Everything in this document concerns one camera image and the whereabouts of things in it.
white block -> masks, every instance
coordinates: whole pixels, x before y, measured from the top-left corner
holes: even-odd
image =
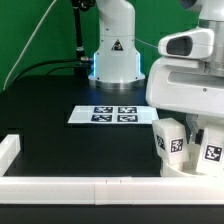
[[[223,179],[167,177],[133,179],[133,205],[223,204]]]
[[[19,135],[7,135],[0,144],[0,177],[5,174],[19,151]]]
[[[158,155],[168,164],[189,160],[185,127],[172,118],[152,122]]]
[[[131,179],[108,178],[95,185],[95,204],[132,204]]]
[[[212,176],[224,175],[224,127],[208,122],[204,130],[197,172]]]
[[[72,177],[1,177],[0,203],[94,204],[94,182]]]

white plastic part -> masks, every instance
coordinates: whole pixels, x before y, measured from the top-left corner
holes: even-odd
[[[162,162],[161,176],[162,177],[201,177],[205,176],[196,171],[198,158],[200,154],[200,146],[191,142],[187,146],[189,152],[189,161],[184,162],[182,170],[176,167],[176,164],[170,165],[166,161]]]
[[[173,118],[153,121],[157,154],[163,161],[182,170],[183,162],[189,160],[185,127]]]
[[[224,119],[218,118],[218,117],[210,117],[205,115],[198,115],[196,119],[196,124],[199,129],[205,130],[207,127],[207,124],[209,123],[215,123],[219,124],[218,126],[224,127]]]
[[[97,0],[100,46],[94,55],[91,81],[126,84],[145,78],[135,49],[135,10],[126,0]]]
[[[155,108],[223,118],[223,80],[200,60],[160,58],[152,66],[146,100]]]
[[[224,126],[208,122],[201,144],[197,172],[224,177]]]
[[[167,53],[167,44],[171,40],[181,37],[188,37],[192,41],[192,51],[188,56],[172,55]],[[213,52],[214,32],[211,29],[196,28],[187,32],[168,35],[159,42],[159,53],[163,56],[189,58],[189,59],[207,59]]]
[[[6,204],[223,204],[219,178],[0,178]]]
[[[223,0],[204,0],[199,19],[224,22]]]
[[[5,174],[19,151],[19,135],[7,135],[0,144],[0,176]]]

white cube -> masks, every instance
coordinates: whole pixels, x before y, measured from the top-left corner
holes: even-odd
[[[196,171],[220,176],[224,175],[224,127],[208,122],[204,130]]]
[[[189,160],[185,127],[173,118],[152,123],[158,155],[173,165]]]

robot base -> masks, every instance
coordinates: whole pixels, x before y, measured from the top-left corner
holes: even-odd
[[[89,75],[89,84],[103,89],[133,89],[145,86],[145,75],[142,74],[133,82],[112,83],[100,81],[91,74]]]
[[[198,177],[206,176],[205,174],[196,172],[197,161],[200,153],[200,146],[190,143],[188,145],[190,160],[183,163],[180,167],[179,164],[169,165],[165,161],[161,167],[161,177]]]

black tag on cube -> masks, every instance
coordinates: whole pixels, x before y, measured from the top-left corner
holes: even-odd
[[[137,115],[118,115],[117,122],[138,122]]]
[[[183,151],[183,139],[175,139],[171,141],[171,153]]]
[[[94,114],[92,116],[91,121],[93,122],[111,122],[112,121],[112,115],[96,115]]]
[[[113,113],[113,107],[95,107],[94,113],[101,113],[101,114]]]
[[[136,114],[137,107],[118,107],[118,113],[120,114]]]
[[[222,148],[214,145],[207,145],[205,151],[205,159],[214,162],[220,162],[222,156]]]
[[[160,148],[165,150],[164,140],[161,137],[159,137],[158,135],[157,135],[157,143]]]

